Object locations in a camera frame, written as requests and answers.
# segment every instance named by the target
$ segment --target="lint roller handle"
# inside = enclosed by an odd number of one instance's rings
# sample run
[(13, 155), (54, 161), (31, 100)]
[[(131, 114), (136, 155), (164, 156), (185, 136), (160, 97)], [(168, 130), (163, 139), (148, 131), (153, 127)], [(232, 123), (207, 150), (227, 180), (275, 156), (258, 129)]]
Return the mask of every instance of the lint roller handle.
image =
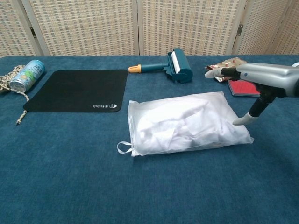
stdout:
[(136, 66), (129, 67), (129, 72), (136, 73), (136, 72), (149, 72), (149, 71), (156, 71), (162, 70), (165, 67), (169, 66), (169, 64), (165, 63), (157, 63), (157, 64), (139, 64)]

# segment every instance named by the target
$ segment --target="twisted rope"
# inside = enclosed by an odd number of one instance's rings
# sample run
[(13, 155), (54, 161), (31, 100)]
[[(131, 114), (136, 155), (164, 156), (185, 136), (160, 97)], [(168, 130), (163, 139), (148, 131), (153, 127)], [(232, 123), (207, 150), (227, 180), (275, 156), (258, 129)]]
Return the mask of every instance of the twisted rope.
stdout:
[[(29, 101), (29, 97), (23, 93), (23, 92), (20, 92), (20, 91), (17, 91), (17, 90), (13, 90), (9, 87), (9, 83), (10, 81), (19, 73), (19, 71), (21, 69), (23, 69), (25, 67), (25, 65), (18, 65), (14, 68), (14, 70), (12, 70), (11, 72), (9, 72), (7, 75), (4, 75), (4, 76), (0, 76), (0, 93), (3, 93), (3, 92), (6, 92), (6, 91), (14, 91), (16, 93), (19, 93), (21, 95), (23, 95), (25, 98), (26, 98), (26, 101), (28, 102)], [(23, 114), (20, 116), (20, 118), (16, 121), (16, 125), (19, 125), (23, 118), (26, 116), (27, 114), (27, 111), (24, 110), (23, 111)]]

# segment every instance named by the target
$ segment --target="table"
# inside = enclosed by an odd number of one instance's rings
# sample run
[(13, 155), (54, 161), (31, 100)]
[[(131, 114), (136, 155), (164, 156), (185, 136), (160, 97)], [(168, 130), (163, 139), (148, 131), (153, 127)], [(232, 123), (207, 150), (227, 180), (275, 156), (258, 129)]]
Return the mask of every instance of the table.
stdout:
[[(205, 79), (205, 67), (234, 56), (188, 56), (193, 81), (163, 72), (129, 74), (117, 113), (28, 113), (25, 98), (0, 95), (0, 223), (297, 224), (299, 99), (275, 99), (247, 128), (255, 141), (197, 152), (131, 157), (127, 108), (138, 102), (223, 91), (238, 116), (255, 98), (233, 97), (227, 84)], [(249, 63), (292, 65), (299, 55), (239, 56)], [(56, 70), (127, 69), (166, 56), (10, 56), (0, 75), (32, 59)]]

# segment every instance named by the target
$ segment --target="teal lint roller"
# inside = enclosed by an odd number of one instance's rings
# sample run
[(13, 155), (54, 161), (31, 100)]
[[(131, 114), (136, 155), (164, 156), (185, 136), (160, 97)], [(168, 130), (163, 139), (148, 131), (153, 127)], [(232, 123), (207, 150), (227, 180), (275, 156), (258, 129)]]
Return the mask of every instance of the teal lint roller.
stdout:
[(156, 64), (139, 64), (137, 66), (129, 67), (129, 72), (149, 72), (156, 70), (165, 70), (172, 80), (180, 83), (187, 83), (192, 80), (193, 72), (187, 61), (187, 58), (181, 48), (175, 48), (172, 52), (167, 54), (168, 63)]

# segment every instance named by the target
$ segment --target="white cloth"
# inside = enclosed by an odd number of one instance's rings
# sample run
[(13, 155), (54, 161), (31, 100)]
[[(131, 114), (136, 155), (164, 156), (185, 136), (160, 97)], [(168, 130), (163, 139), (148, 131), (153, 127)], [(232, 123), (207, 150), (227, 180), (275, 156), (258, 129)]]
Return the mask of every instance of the white cloth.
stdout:
[(245, 126), (232, 124), (237, 118), (223, 92), (130, 101), (128, 152), (136, 156), (252, 143)]

